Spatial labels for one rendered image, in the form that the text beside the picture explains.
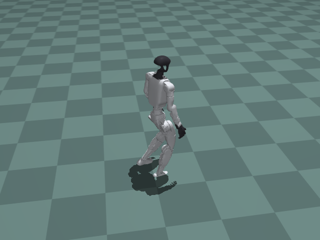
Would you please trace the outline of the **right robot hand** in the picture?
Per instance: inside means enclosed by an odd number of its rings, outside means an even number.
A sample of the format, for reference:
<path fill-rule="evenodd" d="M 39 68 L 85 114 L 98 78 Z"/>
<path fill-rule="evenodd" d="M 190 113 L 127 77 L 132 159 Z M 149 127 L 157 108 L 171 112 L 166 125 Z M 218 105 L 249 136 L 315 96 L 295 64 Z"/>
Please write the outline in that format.
<path fill-rule="evenodd" d="M 182 124 L 181 124 L 181 126 L 178 128 L 178 126 L 175 124 L 175 127 L 176 127 L 176 129 L 178 129 L 178 134 L 179 134 L 179 139 L 180 138 L 182 138 L 185 134 L 186 134 L 186 132 L 185 132 L 185 130 L 186 130 L 186 128 L 184 128 L 183 126 L 182 126 Z"/>

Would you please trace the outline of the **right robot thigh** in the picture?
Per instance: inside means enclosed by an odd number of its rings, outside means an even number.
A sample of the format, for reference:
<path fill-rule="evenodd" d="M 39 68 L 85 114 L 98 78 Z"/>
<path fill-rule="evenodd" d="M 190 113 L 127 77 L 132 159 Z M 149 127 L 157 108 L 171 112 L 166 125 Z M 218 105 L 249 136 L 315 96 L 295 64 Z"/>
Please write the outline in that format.
<path fill-rule="evenodd" d="M 176 142 L 176 131 L 172 122 L 170 120 L 165 120 L 164 118 L 162 118 L 161 120 L 159 120 L 159 127 L 164 133 L 164 137 L 167 142 L 166 145 L 162 146 L 161 152 L 164 154 L 164 151 L 166 149 L 171 149 L 171 151 L 173 151 Z"/>

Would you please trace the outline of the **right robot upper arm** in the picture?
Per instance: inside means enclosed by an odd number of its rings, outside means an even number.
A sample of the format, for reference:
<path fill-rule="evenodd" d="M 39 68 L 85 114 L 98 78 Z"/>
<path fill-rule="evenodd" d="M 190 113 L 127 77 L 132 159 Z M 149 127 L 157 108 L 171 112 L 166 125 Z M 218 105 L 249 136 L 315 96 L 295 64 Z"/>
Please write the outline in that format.
<path fill-rule="evenodd" d="M 171 82 L 165 81 L 163 89 L 166 92 L 166 102 L 167 102 L 166 108 L 169 112 L 172 112 L 172 106 L 175 105 L 173 104 L 175 86 Z"/>

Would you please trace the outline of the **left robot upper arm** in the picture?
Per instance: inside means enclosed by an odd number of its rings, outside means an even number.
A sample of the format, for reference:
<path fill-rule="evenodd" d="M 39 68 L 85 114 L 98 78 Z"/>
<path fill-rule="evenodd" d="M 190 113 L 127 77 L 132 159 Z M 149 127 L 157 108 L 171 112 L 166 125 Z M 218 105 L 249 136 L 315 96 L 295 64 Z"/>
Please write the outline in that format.
<path fill-rule="evenodd" d="M 144 93 L 146 94 L 146 95 L 148 95 L 148 83 L 149 83 L 149 76 L 150 76 L 150 74 L 152 74 L 152 73 L 154 73 L 154 71 L 151 71 L 151 72 L 147 72 L 146 74 L 145 74 L 145 84 L 144 84 Z"/>

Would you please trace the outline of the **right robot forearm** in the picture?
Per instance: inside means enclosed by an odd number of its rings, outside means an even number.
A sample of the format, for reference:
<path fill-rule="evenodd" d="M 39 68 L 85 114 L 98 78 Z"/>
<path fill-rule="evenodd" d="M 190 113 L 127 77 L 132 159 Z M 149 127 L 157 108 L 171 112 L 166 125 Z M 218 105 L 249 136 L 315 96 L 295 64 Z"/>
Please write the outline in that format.
<path fill-rule="evenodd" d="M 176 105 L 173 105 L 171 109 L 172 112 L 170 112 L 170 116 L 172 117 L 172 121 L 174 125 L 176 124 L 179 128 L 182 125 L 182 123 L 180 122 Z"/>

